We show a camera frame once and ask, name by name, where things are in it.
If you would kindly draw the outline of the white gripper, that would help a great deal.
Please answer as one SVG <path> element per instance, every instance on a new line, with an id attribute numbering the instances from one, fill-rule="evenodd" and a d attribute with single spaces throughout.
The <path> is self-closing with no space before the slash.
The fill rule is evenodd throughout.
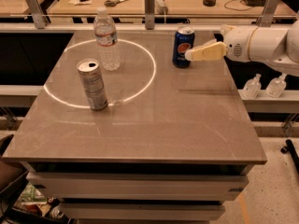
<path id="1" fill-rule="evenodd" d="M 225 55 L 232 61 L 249 62 L 249 43 L 257 26 L 232 26 L 224 24 L 221 27 L 223 43 L 211 39 L 202 46 L 188 49 L 185 58 L 188 61 L 217 61 Z"/>

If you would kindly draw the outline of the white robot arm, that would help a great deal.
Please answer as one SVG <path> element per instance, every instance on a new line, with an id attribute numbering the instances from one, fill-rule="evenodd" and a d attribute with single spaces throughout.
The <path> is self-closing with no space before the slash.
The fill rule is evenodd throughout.
<path id="1" fill-rule="evenodd" d="M 280 73 L 299 76 L 299 21 L 292 25 L 224 24 L 222 41 L 212 39 L 188 49 L 188 61 L 217 61 L 226 56 L 234 62 L 264 63 Z"/>

